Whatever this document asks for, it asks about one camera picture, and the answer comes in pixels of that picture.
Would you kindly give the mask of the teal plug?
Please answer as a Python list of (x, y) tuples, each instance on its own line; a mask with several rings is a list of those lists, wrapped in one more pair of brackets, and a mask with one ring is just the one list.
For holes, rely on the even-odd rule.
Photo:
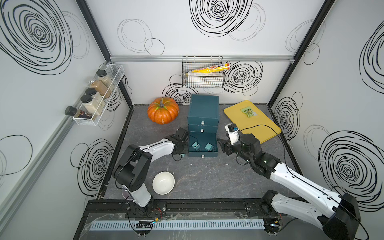
[(209, 152), (212, 152), (215, 149), (215, 147), (212, 144), (207, 143), (205, 146), (205, 149)]
[(198, 142), (194, 142), (192, 144), (192, 148), (195, 150), (195, 151), (198, 151), (200, 149), (201, 145), (198, 143)]

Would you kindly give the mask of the teal drawer cabinet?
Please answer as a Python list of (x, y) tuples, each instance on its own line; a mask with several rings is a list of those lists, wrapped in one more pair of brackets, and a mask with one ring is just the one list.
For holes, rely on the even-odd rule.
[[(192, 95), (188, 113), (189, 157), (215, 158), (218, 156), (219, 110), (218, 96)], [(198, 151), (192, 148), (194, 142), (201, 145)], [(207, 143), (215, 147), (212, 152), (205, 149)]]

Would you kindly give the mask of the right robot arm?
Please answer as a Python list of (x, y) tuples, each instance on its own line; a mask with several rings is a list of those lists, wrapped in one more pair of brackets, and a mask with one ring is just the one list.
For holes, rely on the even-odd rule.
[(252, 134), (228, 133), (228, 140), (218, 143), (228, 156), (236, 154), (245, 160), (257, 174), (278, 183), (303, 198), (288, 198), (276, 191), (268, 191), (263, 206), (277, 213), (290, 215), (310, 223), (332, 240), (353, 240), (361, 223), (356, 198), (346, 193), (340, 195), (328, 190), (295, 172), (280, 159), (261, 149)]

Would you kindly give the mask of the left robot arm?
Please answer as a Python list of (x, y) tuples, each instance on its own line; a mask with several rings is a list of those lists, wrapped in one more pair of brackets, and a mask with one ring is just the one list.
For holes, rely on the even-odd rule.
[(188, 139), (189, 132), (178, 128), (175, 134), (158, 142), (140, 147), (129, 145), (113, 171), (116, 186), (127, 190), (137, 206), (146, 208), (153, 199), (145, 185), (151, 162), (167, 155), (188, 153)]

